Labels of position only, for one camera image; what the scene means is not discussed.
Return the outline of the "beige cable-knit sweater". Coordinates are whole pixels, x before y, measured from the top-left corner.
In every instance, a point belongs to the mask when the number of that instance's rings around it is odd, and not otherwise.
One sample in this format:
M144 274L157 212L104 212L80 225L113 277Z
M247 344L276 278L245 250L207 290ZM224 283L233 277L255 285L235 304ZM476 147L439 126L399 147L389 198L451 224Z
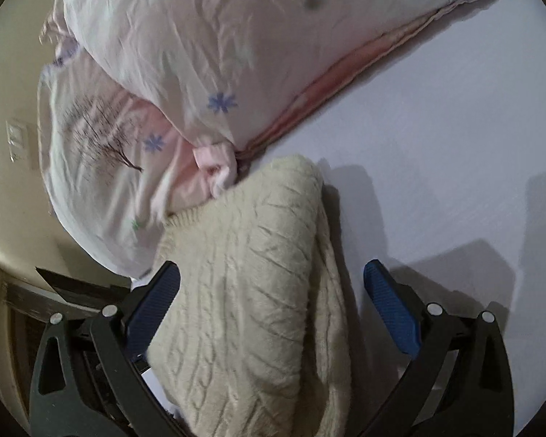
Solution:
M295 155L165 222L180 288L148 351L195 436L341 436L346 307L323 177Z

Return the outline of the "dark bedside furniture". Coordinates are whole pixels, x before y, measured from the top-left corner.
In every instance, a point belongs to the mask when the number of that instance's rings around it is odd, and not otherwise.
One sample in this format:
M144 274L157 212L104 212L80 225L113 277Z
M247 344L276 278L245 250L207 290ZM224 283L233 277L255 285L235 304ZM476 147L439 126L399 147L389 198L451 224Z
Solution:
M99 285L36 267L42 282L33 285L13 279L4 285L4 303L15 312L47 324L55 314L64 319L81 320L96 315L109 304L119 304L130 287Z

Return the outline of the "left floral pink pillow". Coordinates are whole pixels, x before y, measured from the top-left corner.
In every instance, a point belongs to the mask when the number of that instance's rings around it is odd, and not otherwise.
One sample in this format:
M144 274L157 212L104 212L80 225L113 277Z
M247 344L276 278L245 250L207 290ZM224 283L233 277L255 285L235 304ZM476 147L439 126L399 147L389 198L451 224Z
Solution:
M57 44L41 72L37 114L55 216L86 253L122 276L147 276L165 218L219 196L237 177L230 144L190 144L73 39Z

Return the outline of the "floral pink pillow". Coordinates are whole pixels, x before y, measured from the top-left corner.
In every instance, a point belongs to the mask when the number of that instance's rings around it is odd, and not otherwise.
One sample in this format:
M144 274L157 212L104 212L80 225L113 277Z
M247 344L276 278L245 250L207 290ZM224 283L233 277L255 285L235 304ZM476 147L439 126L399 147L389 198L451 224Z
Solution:
M165 218L219 196L237 177L230 144L190 144L73 39L57 44L41 72L37 114L55 216L86 253L122 276L147 276Z
M75 40L193 145L255 149L456 6L476 0L54 0Z

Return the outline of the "lavender bed sheet mattress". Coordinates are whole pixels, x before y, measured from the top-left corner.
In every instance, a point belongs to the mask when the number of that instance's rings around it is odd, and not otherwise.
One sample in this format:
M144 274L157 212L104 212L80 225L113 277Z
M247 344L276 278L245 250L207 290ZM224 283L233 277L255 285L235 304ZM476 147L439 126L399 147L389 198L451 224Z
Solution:
M407 363L364 291L370 259L451 313L494 313L523 433L546 401L542 0L484 0L428 26L263 161L292 154L326 183L351 343L349 433Z

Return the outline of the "right floral pink pillow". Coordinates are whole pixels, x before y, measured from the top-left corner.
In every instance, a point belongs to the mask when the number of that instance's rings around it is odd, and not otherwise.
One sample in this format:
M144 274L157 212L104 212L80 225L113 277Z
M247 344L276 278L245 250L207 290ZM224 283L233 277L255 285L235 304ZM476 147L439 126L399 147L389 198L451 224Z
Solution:
M476 0L54 0L75 40L193 145L255 149L456 6Z

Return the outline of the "white wall switch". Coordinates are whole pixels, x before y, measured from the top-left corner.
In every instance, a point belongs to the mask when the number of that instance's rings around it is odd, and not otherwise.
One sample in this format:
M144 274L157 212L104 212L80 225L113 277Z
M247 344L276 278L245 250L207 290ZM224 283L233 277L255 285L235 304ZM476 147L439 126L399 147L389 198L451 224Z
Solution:
M30 163L28 129L25 123L17 119L5 122L7 130L9 158L13 163Z

